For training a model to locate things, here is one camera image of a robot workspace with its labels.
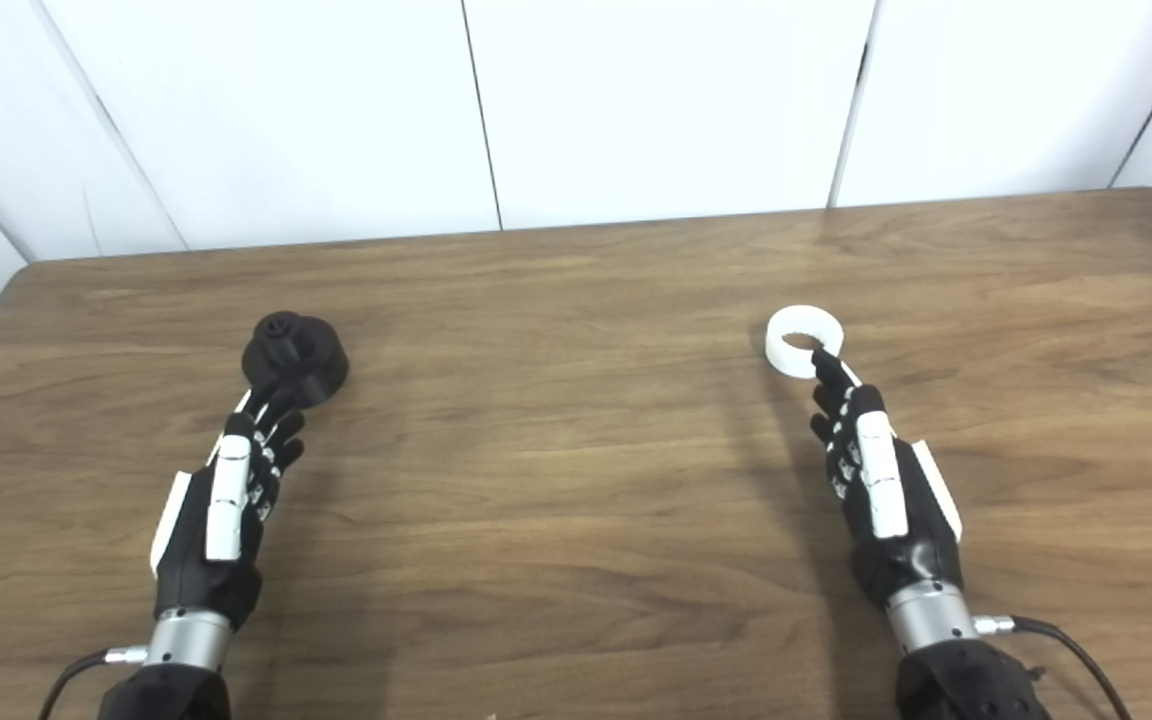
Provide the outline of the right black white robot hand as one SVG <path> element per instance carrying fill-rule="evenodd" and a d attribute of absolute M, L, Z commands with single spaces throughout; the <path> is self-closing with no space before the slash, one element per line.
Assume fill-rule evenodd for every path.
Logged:
<path fill-rule="evenodd" d="M 819 411 L 810 429 L 844 511 L 861 592 L 882 607 L 916 583 L 963 588 L 963 523 L 927 444 L 900 438 L 882 393 L 859 382 L 835 355 L 817 350 L 812 364 Z"/>

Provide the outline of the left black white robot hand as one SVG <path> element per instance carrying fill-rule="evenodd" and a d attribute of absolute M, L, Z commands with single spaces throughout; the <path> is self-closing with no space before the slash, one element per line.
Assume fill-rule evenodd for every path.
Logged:
<path fill-rule="evenodd" d="M 285 473 L 305 444 L 298 437 L 305 415 L 288 389 L 264 386 L 248 389 L 225 420 L 207 461 L 194 471 L 180 471 L 151 543 L 150 564 L 156 577 L 154 615 L 183 611 L 215 612 L 233 630 L 247 624 L 262 594 L 257 559 L 265 523 L 282 493 Z M 244 447 L 247 469 L 233 471 L 243 484 L 225 498 L 234 520 L 221 528 L 212 546 L 221 556 L 209 556 L 209 511 L 223 448 Z"/>

